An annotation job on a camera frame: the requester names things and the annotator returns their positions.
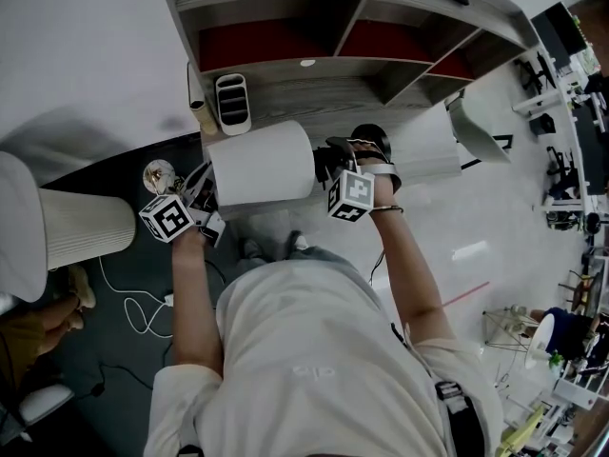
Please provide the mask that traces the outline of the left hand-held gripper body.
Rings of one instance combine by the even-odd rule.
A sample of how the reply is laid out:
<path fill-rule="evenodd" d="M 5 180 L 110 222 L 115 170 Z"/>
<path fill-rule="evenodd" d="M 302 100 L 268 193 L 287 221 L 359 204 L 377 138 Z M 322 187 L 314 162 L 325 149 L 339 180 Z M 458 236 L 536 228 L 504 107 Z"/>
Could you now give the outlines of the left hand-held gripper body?
<path fill-rule="evenodd" d="M 190 228 L 196 228 L 216 247 L 224 234 L 222 219 L 215 196 L 212 172 L 198 193 L 158 195 L 139 211 L 139 217 L 156 239 L 170 243 Z"/>

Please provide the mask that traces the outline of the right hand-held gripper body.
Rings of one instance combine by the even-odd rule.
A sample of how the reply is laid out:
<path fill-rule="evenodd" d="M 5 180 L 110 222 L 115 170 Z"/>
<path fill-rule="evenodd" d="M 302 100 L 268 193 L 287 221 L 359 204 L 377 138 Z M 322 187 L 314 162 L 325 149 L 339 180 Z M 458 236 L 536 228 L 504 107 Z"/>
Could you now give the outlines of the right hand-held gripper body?
<path fill-rule="evenodd" d="M 374 209 L 375 180 L 372 174 L 363 173 L 357 166 L 350 144 L 365 141 L 374 144 L 396 169 L 395 178 L 402 186 L 395 164 L 391 160 L 391 146 L 384 130 L 374 124 L 356 127 L 349 137 L 330 137 L 324 147 L 333 152 L 330 171 L 332 181 L 321 184 L 327 192 L 327 215 L 349 223 L 358 222 Z"/>

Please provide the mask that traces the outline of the person's right hand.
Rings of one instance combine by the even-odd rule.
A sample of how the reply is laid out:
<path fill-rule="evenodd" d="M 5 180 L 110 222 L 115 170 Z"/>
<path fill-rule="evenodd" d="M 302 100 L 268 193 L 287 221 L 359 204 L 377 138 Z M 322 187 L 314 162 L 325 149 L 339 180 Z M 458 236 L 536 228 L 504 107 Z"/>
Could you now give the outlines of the person's right hand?
<path fill-rule="evenodd" d="M 357 166 L 363 173 L 372 174 L 375 180 L 375 195 L 380 198 L 393 197 L 399 181 L 396 169 L 382 152 L 372 143 L 355 141 L 350 144 Z"/>

